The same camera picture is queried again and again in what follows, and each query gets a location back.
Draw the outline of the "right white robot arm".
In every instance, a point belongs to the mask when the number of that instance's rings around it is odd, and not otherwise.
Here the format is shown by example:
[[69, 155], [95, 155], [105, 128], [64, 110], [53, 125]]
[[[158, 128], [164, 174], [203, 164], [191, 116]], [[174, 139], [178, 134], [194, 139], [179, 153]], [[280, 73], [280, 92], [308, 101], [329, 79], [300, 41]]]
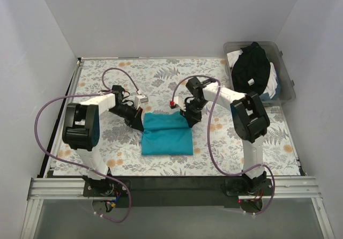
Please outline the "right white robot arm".
[[[270, 119], [257, 93], [240, 93], [221, 86], [220, 82], [208, 76], [200, 81], [196, 76], [186, 78], [186, 88], [193, 99], [179, 105], [180, 114], [186, 119], [189, 127], [202, 120], [202, 109], [208, 102], [212, 107], [208, 116], [207, 146], [211, 161], [218, 172], [228, 177], [243, 177], [243, 190], [254, 195], [262, 188], [266, 171], [270, 170], [263, 161], [263, 141], [270, 126]], [[236, 134], [242, 140], [244, 165], [240, 173], [230, 174], [220, 169], [211, 149], [210, 126], [215, 105], [230, 110]]]

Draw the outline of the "teal t shirt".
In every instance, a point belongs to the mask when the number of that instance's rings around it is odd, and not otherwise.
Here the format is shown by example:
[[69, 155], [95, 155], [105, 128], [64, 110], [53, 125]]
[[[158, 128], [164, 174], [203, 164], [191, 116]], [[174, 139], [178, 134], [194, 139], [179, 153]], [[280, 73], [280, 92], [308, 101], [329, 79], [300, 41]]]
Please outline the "teal t shirt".
[[193, 155], [192, 129], [180, 113], [146, 113], [143, 127], [143, 156]]

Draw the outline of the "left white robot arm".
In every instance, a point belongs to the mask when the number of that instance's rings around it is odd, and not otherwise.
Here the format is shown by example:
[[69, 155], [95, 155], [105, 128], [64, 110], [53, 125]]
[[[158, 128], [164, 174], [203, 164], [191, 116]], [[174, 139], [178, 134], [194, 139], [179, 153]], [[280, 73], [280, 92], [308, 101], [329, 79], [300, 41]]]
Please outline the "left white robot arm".
[[69, 103], [66, 108], [62, 140], [79, 155], [87, 169], [86, 177], [97, 181], [95, 189], [102, 196], [113, 192], [114, 183], [105, 177], [109, 174], [109, 168], [98, 147], [101, 114], [109, 111], [123, 118], [128, 127], [144, 130], [141, 105], [148, 102], [148, 97], [138, 94], [132, 101], [126, 98], [125, 93], [122, 86], [114, 85], [108, 92], [81, 103]]

